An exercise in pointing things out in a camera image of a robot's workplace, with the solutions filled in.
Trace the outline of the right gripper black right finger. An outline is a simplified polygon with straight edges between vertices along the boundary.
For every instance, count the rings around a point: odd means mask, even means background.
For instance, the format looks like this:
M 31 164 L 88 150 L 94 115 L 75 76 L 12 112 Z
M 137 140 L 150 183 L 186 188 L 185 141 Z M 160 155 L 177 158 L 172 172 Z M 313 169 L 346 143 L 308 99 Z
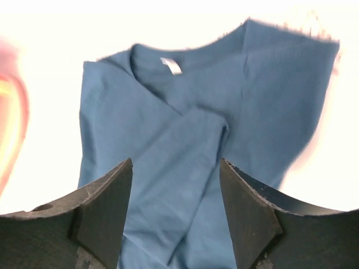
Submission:
M 358 268 L 357 210 L 300 201 L 227 160 L 220 186 L 238 268 Z

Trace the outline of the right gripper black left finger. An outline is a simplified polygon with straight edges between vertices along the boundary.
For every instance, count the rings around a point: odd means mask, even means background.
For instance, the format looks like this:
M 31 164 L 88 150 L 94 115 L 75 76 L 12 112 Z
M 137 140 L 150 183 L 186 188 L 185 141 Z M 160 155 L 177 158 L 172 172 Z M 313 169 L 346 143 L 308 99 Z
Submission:
M 57 200 L 1 215 L 1 268 L 116 268 L 131 185 L 127 159 Z

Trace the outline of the dark blue t shirt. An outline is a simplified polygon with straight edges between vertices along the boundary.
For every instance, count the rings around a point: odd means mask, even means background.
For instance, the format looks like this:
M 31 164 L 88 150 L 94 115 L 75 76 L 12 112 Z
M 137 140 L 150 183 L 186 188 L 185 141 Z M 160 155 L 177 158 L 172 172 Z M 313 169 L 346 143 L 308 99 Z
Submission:
M 247 20 L 194 50 L 85 62 L 80 185 L 131 158 L 119 268 L 235 268 L 227 159 L 278 188 L 314 134 L 339 44 Z

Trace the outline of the pink wooden shelf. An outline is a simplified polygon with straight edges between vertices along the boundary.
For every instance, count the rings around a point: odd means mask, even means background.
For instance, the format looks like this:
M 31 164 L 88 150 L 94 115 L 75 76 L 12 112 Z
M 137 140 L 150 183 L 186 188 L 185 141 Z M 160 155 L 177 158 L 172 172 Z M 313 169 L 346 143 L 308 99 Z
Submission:
M 9 181 L 29 121 L 29 100 L 18 57 L 18 50 L 1 39 L 1 191 Z

